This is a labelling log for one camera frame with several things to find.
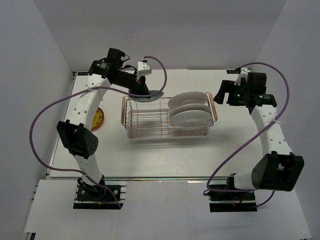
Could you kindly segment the teal plate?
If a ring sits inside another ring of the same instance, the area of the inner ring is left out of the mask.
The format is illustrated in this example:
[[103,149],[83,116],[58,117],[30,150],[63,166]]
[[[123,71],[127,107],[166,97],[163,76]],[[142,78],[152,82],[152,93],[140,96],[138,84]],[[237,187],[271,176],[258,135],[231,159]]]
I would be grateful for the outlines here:
[[149,95],[135,95],[135,96],[133,96],[132,94],[130,94],[129,96],[134,102],[149,103],[149,102],[153,102],[153,101],[160,99],[163,95],[164,95],[163,91],[150,90]]

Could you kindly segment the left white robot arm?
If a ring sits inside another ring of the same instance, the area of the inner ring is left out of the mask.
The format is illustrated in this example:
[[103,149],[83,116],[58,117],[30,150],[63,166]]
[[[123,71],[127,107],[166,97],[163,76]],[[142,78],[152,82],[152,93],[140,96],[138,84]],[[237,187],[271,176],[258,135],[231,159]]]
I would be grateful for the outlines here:
[[125,53],[110,48],[105,58],[92,62],[88,70],[85,85],[87,92],[80,94],[75,110],[65,121],[59,121],[57,131],[63,146],[75,158],[84,177],[91,184],[88,193],[99,200],[105,196],[106,187],[100,184],[103,175],[95,157],[99,140],[91,132],[96,111],[107,88],[117,85],[134,95],[149,95],[146,76],[151,74],[151,66],[146,60],[137,63],[136,71],[128,73],[122,70]]

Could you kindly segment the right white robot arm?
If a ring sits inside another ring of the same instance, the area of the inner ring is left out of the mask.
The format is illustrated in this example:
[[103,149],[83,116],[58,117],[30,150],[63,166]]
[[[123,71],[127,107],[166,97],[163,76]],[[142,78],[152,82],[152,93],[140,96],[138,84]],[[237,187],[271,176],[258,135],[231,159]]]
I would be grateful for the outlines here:
[[236,81],[223,80],[213,99],[222,104],[228,94],[228,105],[245,106],[255,122],[262,146],[262,159],[252,170],[229,177],[231,182],[225,192],[233,200],[255,190],[290,192],[305,164],[303,157],[294,154],[285,139],[278,121],[276,99],[266,93],[266,83],[265,73],[249,72]]

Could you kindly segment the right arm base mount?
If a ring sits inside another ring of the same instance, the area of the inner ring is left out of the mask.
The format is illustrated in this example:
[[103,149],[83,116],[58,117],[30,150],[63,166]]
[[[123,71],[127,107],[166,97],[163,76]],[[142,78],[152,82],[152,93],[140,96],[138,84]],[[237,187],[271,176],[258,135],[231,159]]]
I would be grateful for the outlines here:
[[257,212],[256,196],[252,190],[239,190],[235,187],[235,174],[207,182],[203,195],[209,199],[211,213]]

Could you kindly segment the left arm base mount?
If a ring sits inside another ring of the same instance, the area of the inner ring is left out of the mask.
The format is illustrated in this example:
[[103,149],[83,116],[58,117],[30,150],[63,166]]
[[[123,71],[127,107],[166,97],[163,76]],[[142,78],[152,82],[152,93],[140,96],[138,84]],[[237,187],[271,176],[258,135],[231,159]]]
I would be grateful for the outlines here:
[[73,202],[75,210],[120,210],[126,196],[124,182],[100,182],[111,191],[96,185],[89,185],[81,178],[77,179],[77,187]]

